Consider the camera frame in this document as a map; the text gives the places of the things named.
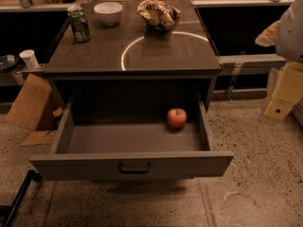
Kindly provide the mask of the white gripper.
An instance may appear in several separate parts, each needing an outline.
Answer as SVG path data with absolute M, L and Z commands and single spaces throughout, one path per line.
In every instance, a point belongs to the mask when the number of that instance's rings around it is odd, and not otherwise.
M 257 36 L 255 44 L 276 45 L 276 53 L 288 61 L 277 71 L 274 90 L 264 110 L 266 118 L 280 122 L 303 98 L 303 0 L 294 0 L 279 21 Z

